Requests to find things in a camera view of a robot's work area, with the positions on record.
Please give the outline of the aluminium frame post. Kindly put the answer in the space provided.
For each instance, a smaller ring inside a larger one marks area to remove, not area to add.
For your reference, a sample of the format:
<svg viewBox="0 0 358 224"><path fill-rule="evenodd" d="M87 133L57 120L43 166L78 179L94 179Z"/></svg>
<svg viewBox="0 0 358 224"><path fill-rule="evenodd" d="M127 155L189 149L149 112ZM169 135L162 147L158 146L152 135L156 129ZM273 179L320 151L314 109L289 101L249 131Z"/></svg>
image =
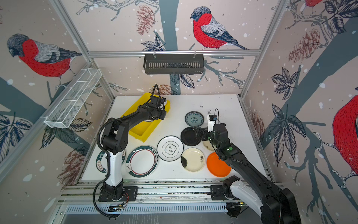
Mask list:
<svg viewBox="0 0 358 224"><path fill-rule="evenodd" d="M242 90L241 90L241 93L240 93L241 99L244 99L246 97L246 95L248 94L249 88L254 80L254 77L255 77L256 73L258 72L260 64L263 61L264 56L267 52L267 49L270 45L270 42L272 41L274 34L280 24L280 21L285 13L285 9L287 7L288 2L289 2L288 0L278 1L278 4L275 8L275 13L273 14L272 20L268 26L267 32L266 32L263 42L260 46L259 55L257 57L255 57L254 63L251 67L248 77L243 85Z"/></svg>

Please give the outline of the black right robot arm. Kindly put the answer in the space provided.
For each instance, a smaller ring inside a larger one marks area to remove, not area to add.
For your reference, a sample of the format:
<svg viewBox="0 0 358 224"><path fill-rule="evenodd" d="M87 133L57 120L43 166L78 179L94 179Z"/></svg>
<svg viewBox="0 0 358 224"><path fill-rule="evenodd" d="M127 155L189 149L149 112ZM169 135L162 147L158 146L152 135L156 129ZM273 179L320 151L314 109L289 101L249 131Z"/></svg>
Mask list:
<svg viewBox="0 0 358 224"><path fill-rule="evenodd" d="M255 168L244 153L233 144L224 123L212 128L196 128L196 138L207 139L214 147L219 159L235 170L248 186L236 176L223 183L224 192L229 198L242 200L264 224L300 224L301 218L294 194L288 189L281 189Z"/></svg>

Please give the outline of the yellow plastic bin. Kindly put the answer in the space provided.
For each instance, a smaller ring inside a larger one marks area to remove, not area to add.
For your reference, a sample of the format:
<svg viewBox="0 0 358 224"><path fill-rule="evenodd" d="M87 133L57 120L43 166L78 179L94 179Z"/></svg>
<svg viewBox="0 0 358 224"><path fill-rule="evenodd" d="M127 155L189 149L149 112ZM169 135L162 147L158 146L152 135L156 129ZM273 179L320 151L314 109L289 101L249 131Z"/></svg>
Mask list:
<svg viewBox="0 0 358 224"><path fill-rule="evenodd" d="M109 120L106 124L104 124L107 132L109 132L112 128L117 131L115 139L117 141L116 146L119 148L124 149L127 146L128 133L131 132L133 128L135 129L133 136L142 142L145 142L161 121L160 119L147 120L149 112L145 108L145 103L151 96L161 97L160 95L147 92L134 105L132 105L121 118Z"/></svg>

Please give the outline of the cream plate black brushstroke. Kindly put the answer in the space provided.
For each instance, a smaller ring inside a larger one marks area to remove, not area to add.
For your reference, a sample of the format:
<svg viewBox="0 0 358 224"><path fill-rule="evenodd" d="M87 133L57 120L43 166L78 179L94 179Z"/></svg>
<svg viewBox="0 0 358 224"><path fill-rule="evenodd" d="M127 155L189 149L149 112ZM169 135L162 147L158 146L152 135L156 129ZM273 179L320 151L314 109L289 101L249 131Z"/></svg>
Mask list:
<svg viewBox="0 0 358 224"><path fill-rule="evenodd" d="M202 151L194 147L186 149L181 156L181 165L189 172L201 171L205 163L206 160Z"/></svg>

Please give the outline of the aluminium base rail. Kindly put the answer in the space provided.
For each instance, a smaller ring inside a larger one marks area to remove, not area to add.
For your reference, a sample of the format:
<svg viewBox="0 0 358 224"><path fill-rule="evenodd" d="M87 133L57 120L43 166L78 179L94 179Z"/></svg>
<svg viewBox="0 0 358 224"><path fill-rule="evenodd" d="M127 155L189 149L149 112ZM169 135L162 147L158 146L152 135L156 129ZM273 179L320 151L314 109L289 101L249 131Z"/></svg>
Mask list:
<svg viewBox="0 0 358 224"><path fill-rule="evenodd" d="M58 206L65 214L97 214L99 211L109 215L228 212L230 209L260 206L257 196L246 182L234 190L244 193L246 200L224 196L220 181L204 182L133 182L125 185L127 196L119 201L109 197L99 200L99 190L93 185L68 187L61 195Z"/></svg>

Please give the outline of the orange plate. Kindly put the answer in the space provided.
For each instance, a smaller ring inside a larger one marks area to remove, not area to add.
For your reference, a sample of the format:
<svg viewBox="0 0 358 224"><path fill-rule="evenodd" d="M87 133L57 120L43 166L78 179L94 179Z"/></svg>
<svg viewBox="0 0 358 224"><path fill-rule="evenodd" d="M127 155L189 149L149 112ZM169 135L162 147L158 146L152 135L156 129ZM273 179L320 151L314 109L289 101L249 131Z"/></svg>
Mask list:
<svg viewBox="0 0 358 224"><path fill-rule="evenodd" d="M207 168L211 174L220 178L228 176L231 172L231 167L220 160L216 153L211 153L208 156Z"/></svg>

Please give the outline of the white plate green clover motif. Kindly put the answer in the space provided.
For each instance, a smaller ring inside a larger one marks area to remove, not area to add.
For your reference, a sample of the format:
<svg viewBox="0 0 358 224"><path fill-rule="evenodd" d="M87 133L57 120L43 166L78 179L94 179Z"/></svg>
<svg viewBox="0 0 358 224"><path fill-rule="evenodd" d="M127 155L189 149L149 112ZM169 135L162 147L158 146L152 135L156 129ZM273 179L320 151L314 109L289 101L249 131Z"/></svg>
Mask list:
<svg viewBox="0 0 358 224"><path fill-rule="evenodd" d="M184 144L176 136L166 136L157 145L157 153L160 159L172 162L179 159L184 152Z"/></svg>

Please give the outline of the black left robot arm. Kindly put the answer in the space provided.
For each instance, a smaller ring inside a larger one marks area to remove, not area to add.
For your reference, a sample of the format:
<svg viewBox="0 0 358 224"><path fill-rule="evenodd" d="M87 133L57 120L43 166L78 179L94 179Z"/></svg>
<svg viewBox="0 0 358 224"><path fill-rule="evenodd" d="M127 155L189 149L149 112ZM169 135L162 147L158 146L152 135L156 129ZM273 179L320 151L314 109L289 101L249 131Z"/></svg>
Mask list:
<svg viewBox="0 0 358 224"><path fill-rule="evenodd" d="M121 160L122 152L128 145L129 131L143 121L163 120L167 113L166 103L166 98L150 96L135 112L121 118L110 118L100 127L97 145L107 157L107 172L101 181L101 201L119 201L125 195Z"/></svg>

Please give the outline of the black glossy plate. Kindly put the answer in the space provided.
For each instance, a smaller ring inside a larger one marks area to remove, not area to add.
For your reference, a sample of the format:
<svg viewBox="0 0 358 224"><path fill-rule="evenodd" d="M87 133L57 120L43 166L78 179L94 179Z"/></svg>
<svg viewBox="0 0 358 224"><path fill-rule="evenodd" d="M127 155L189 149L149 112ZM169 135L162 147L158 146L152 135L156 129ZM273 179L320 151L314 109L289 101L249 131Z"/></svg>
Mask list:
<svg viewBox="0 0 358 224"><path fill-rule="evenodd" d="M196 146L201 142L200 128L187 127L180 135L181 141L187 146Z"/></svg>

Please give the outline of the black hanging basket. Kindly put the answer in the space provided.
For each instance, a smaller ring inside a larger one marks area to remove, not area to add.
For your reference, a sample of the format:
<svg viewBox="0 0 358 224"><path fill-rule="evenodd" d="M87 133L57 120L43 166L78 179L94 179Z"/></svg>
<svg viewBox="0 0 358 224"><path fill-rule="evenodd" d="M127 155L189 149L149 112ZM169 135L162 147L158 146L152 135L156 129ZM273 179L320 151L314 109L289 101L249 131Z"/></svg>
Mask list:
<svg viewBox="0 0 358 224"><path fill-rule="evenodd" d="M202 74L204 72L204 55L146 55L143 68L147 75Z"/></svg>

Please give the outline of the large green-rimmed striped plate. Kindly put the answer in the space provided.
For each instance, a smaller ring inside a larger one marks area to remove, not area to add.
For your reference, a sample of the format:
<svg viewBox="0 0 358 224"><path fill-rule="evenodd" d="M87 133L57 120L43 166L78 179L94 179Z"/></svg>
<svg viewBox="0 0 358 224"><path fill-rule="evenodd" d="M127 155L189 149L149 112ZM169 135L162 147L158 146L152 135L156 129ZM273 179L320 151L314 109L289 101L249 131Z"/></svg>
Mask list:
<svg viewBox="0 0 358 224"><path fill-rule="evenodd" d="M127 157L127 172L137 178L150 175L157 167L158 153L151 146L139 146L134 149Z"/></svg>

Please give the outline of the cream plate under right gripper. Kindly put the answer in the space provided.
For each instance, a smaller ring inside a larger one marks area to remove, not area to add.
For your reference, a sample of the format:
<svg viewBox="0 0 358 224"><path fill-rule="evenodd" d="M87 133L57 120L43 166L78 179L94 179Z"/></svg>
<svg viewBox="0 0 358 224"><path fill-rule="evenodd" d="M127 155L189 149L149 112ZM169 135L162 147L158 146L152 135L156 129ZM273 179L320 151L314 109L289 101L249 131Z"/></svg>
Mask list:
<svg viewBox="0 0 358 224"><path fill-rule="evenodd" d="M211 142L209 140L202 141L204 147L210 151L215 151L214 147L212 146Z"/></svg>

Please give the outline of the green-rimmed plate left edge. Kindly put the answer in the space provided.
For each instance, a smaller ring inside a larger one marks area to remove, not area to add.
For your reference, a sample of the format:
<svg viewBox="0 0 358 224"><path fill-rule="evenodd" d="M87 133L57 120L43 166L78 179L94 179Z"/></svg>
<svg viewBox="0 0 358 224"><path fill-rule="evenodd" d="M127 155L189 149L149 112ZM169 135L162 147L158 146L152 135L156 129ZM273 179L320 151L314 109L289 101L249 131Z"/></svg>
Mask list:
<svg viewBox="0 0 358 224"><path fill-rule="evenodd" d="M96 157L96 168L101 173L107 173L107 154L103 151Z"/></svg>

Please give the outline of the blue floral green plate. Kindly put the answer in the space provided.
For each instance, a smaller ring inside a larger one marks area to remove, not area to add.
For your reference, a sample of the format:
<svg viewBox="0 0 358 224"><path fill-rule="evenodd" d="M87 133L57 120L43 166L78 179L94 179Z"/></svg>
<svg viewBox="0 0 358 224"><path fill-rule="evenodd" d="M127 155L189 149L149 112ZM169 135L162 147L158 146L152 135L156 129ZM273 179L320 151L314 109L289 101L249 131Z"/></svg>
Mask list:
<svg viewBox="0 0 358 224"><path fill-rule="evenodd" d="M204 116L200 112L191 111L185 115L185 122L190 127L200 127L204 123Z"/></svg>

